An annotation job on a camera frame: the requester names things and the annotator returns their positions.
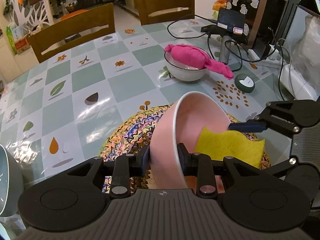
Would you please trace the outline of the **white power strip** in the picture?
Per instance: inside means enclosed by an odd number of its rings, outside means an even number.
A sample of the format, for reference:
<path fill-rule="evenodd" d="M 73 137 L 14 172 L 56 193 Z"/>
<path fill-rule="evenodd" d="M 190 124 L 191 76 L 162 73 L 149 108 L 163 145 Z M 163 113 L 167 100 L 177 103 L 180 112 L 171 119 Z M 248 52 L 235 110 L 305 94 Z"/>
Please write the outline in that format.
<path fill-rule="evenodd" d="M 277 47 L 264 43 L 256 44 L 252 49 L 249 49 L 248 56 L 251 61 L 280 59 Z"/>

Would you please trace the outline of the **patterned tablecloth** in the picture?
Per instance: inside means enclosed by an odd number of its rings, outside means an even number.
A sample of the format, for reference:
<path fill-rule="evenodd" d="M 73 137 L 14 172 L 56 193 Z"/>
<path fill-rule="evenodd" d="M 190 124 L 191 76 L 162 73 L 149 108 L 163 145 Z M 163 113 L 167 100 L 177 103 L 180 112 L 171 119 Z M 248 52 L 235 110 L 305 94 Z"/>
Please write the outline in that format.
<path fill-rule="evenodd" d="M 292 99 L 278 83 L 279 67 L 230 57 L 236 74 L 253 79 L 246 94 L 208 73 L 195 82 L 169 74 L 164 48 L 190 44 L 220 53 L 217 36 L 201 36 L 201 19 L 129 27 L 44 61 L 7 84 L 1 98 L 1 144 L 21 167 L 25 186 L 99 154 L 105 140 L 138 111 L 176 102 L 187 92 L 211 96 L 240 121 L 269 101 Z"/>

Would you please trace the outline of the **left wooden chair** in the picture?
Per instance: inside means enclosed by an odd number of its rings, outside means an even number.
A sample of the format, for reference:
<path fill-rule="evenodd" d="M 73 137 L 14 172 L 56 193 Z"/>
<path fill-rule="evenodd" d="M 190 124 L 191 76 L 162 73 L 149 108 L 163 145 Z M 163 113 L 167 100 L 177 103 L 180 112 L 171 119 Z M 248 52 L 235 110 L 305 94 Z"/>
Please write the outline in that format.
<path fill-rule="evenodd" d="M 94 28 L 98 30 L 69 41 L 56 49 L 48 50 L 52 45 L 68 37 Z M 37 60 L 41 63 L 65 50 L 115 32 L 113 4 L 108 3 L 50 25 L 30 35 L 28 40 Z"/>

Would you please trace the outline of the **wooden chair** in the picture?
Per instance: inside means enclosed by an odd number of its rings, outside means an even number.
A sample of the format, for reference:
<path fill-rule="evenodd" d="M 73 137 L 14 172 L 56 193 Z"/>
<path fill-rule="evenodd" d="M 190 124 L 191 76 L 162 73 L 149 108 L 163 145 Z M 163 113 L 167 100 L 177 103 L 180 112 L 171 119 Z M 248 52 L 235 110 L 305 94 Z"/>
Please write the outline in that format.
<path fill-rule="evenodd" d="M 195 0 L 136 0 L 141 25 L 195 18 Z"/>
<path fill-rule="evenodd" d="M 94 28 L 98 30 L 69 41 L 56 49 L 48 50 L 52 45 L 68 37 Z M 50 25 L 30 35 L 28 40 L 37 60 L 41 63 L 65 50 L 115 32 L 113 4 L 108 3 Z"/>

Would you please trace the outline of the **right wooden chair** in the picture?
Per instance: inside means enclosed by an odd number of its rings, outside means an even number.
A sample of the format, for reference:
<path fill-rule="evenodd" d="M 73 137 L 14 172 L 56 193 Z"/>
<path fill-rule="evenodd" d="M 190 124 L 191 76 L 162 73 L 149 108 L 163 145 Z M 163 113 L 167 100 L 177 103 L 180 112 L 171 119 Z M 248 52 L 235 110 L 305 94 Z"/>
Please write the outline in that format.
<path fill-rule="evenodd" d="M 195 18 L 195 0 L 136 0 L 141 25 Z"/>

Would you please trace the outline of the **pink cloth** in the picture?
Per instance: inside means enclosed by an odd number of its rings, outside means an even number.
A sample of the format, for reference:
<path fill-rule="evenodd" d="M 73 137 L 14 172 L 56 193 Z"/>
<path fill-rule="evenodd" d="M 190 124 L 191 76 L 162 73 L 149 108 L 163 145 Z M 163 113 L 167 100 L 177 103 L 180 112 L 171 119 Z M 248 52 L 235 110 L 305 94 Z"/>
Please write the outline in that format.
<path fill-rule="evenodd" d="M 212 59 L 204 50 L 198 47 L 187 44 L 169 44 L 164 48 L 164 51 L 170 53 L 175 61 L 188 67 L 193 67 L 197 70 L 206 68 L 211 72 L 223 75 L 229 80 L 234 77 L 233 72 L 226 64 Z"/>

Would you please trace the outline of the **white bowl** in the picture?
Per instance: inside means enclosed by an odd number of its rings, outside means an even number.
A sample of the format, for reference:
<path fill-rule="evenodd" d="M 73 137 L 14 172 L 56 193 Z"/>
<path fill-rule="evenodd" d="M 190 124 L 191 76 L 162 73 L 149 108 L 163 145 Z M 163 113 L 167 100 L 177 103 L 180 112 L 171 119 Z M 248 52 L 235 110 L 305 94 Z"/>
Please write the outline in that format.
<path fill-rule="evenodd" d="M 169 73 L 173 77 L 181 81 L 185 81 L 185 82 L 197 81 L 202 77 L 204 77 L 204 75 L 208 71 L 208 69 L 206 68 L 202 70 L 197 70 L 193 67 L 188 67 L 185 64 L 178 63 L 172 58 L 172 55 L 170 53 L 164 52 L 164 58 L 167 62 Z"/>

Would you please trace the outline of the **light blue bowl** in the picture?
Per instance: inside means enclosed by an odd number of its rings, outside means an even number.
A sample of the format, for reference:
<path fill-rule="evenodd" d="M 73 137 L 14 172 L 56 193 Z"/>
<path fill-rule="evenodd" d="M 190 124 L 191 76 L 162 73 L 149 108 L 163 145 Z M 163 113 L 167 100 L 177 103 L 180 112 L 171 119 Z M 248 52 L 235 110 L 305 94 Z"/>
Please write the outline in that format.
<path fill-rule="evenodd" d="M 17 212 L 17 203 L 24 190 L 20 166 L 15 158 L 1 145 L 1 217 Z"/>

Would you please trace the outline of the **phone on stand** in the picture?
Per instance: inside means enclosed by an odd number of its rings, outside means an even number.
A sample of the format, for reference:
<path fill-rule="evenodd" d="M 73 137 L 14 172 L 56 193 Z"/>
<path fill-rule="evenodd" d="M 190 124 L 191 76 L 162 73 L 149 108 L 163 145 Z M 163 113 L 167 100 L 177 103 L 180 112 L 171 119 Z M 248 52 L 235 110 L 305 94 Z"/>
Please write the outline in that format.
<path fill-rule="evenodd" d="M 214 24 L 202 27 L 201 32 L 208 36 L 219 35 L 221 37 L 219 62 L 224 64 L 229 62 L 232 41 L 237 44 L 248 44 L 245 35 L 245 15 L 234 10 L 220 8 Z"/>

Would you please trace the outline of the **brown cabinet with stickers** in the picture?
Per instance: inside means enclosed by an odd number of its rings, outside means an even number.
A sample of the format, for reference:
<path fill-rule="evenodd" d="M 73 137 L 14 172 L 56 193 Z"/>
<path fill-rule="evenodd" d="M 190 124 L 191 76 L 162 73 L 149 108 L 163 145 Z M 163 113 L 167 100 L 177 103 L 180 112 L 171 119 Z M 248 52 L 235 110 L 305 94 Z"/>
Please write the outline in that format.
<path fill-rule="evenodd" d="M 247 49 L 256 44 L 274 45 L 286 38 L 300 0 L 227 0 L 226 8 L 245 15 Z"/>

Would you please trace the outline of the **yellow sponge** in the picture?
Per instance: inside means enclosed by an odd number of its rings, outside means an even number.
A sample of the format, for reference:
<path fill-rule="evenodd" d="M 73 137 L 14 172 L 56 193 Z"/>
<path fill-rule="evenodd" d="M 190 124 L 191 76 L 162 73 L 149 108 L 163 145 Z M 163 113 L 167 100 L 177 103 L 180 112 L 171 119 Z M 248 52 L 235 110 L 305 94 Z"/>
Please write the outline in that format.
<path fill-rule="evenodd" d="M 268 155 L 265 153 L 265 140 L 258 140 L 250 133 L 226 131 L 213 133 L 203 128 L 194 152 L 206 154 L 212 160 L 222 161 L 225 157 L 235 157 L 258 169 L 270 167 Z"/>

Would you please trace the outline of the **pink ceramic bowl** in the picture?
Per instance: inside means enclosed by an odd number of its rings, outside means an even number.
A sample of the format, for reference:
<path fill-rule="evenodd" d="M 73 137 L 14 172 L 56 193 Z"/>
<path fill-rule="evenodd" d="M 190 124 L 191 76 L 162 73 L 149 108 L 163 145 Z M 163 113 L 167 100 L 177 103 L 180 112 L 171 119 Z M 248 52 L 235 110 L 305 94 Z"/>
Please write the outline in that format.
<path fill-rule="evenodd" d="M 177 144 L 193 153 L 203 128 L 227 131 L 230 120 L 210 96 L 192 91 L 184 94 L 162 115 L 150 141 L 151 173 L 160 189 L 188 188 L 178 157 Z"/>

